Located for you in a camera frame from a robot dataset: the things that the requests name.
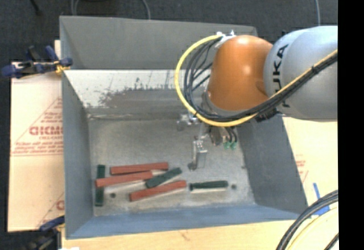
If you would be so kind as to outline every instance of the yellow cable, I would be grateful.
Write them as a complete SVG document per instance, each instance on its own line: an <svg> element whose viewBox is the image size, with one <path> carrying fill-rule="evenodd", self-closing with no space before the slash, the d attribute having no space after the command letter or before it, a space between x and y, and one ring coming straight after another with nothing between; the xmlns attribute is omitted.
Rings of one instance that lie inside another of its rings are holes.
<svg viewBox="0 0 364 250"><path fill-rule="evenodd" d="M338 207L335 207L324 214L318 216L315 219L312 219L311 222L309 222L301 232L298 233L298 235L293 239L293 241L289 244L287 247L287 250L291 250L297 247L297 245L300 244L300 242L316 227L321 225L322 223L326 222L329 218L331 218L334 214L338 214Z"/></svg>
<svg viewBox="0 0 364 250"><path fill-rule="evenodd" d="M176 71L175 71L175 87L176 87L176 92L178 97L180 98L180 100L182 101L183 105L187 108L187 110L192 113L193 115L195 115L199 120L201 120L202 122L209 124L211 126L215 126L215 127L233 127L233 126L237 126L240 125L244 122L247 122L248 120L251 120L252 118L255 118L258 113L255 113L253 115L249 115L249 116L245 116L241 119L237 119L237 120L233 120L233 121L229 121L229 122L216 122L210 119L205 118L204 116L200 115L195 108L193 108L188 102L187 100L184 98L183 93L180 89L180 85L179 85L179 71L182 67L182 64L184 62L184 60L187 58L187 56L193 51L195 50L198 46L211 41L211 40L215 40L217 38L221 37L221 35L213 35L213 36L208 36L206 38L201 39L200 41L192 44L181 56L180 60L177 63L177 67L176 67ZM316 64L314 64L313 68L317 67L318 65L320 65L322 62L324 62L326 59L332 57L335 53L337 53L337 50L333 51L332 53L328 54L326 57L324 57L322 60L320 60L319 62L317 62ZM281 88L279 91L277 91L274 95L272 95L268 100L266 100L265 102L268 102L271 98L275 97L278 94L281 94L283 92L285 92L290 86L294 85L295 82L300 79L301 77L305 76L306 74L310 73L312 70L312 68L307 69L304 73L302 73L300 76L296 77L293 81L291 81L289 84L287 84L285 87Z"/></svg>

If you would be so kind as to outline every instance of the black floor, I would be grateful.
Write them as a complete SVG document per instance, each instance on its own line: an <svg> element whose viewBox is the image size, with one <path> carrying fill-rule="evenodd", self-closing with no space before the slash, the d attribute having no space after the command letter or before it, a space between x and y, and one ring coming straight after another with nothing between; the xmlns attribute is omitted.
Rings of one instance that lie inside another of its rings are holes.
<svg viewBox="0 0 364 250"><path fill-rule="evenodd" d="M59 37L59 15L71 14L71 0L1 0L0 67L23 59L29 45L39 51ZM231 23L254 26L260 37L275 42L282 32L338 24L338 0L146 0L151 18L191 22ZM78 14L146 17L141 0L80 1ZM0 249L16 249L35 233L7 233L9 175L9 82L0 81Z"/></svg>

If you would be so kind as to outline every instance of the gray bin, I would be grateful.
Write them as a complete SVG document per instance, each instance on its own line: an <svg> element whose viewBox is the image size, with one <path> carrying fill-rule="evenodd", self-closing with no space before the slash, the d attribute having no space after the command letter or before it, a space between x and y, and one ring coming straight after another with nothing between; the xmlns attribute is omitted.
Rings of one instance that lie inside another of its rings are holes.
<svg viewBox="0 0 364 250"><path fill-rule="evenodd" d="M185 112L173 86L182 53L217 31L257 35L255 28L62 16L60 29L62 57L75 62L63 76L67 238L295 219L306 208L281 116L238 127L233 151L205 140L205 164L195 171L188 163L199 126L176 128ZM144 188L136 182L105 188L104 206L94 206L98 164L109 175L112 165L161 161L180 167L188 183L225 179L230 186L129 202L128 193Z"/></svg>

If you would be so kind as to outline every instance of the blue clamp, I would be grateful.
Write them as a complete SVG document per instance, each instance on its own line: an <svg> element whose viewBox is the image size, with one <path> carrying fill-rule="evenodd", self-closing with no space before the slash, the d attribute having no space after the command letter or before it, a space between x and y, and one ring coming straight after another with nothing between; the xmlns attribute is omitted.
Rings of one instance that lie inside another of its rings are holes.
<svg viewBox="0 0 364 250"><path fill-rule="evenodd" d="M1 74L8 78L22 78L34 74L56 72L60 74L64 69L69 69L73 64L71 58L59 59L56 52L51 46L46 46L46 59L40 59L34 46L30 46L26 53L26 60L18 65L6 65L1 69Z"/></svg>
<svg viewBox="0 0 364 250"><path fill-rule="evenodd" d="M57 226L64 224L64 216L60 216L56 219L40 226L39 231L42 233L36 240L28 243L28 250L56 250L61 248L61 232L56 228Z"/></svg>

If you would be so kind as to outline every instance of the red wooden block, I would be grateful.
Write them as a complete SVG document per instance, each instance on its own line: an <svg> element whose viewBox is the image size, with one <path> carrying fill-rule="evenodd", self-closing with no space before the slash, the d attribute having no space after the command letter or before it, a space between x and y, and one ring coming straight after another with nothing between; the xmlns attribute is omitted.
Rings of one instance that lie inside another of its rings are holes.
<svg viewBox="0 0 364 250"><path fill-rule="evenodd" d="M138 190L129 194L129 200L131 202L137 201L142 198L152 197L158 194L167 193L176 189L182 189L187 186L186 180L180 180L171 182L169 184L164 184L150 189Z"/></svg>
<svg viewBox="0 0 364 250"><path fill-rule="evenodd" d="M124 174L121 176L111 176L105 178L98 178L95 180L96 188L102 188L104 186L123 184L125 182L132 182L138 180L148 180L153 177L152 171Z"/></svg>
<svg viewBox="0 0 364 250"><path fill-rule="evenodd" d="M126 174L143 172L149 170L168 170L167 162L157 162L148 164L134 164L134 165L123 165L123 166L112 166L110 168L110 174Z"/></svg>

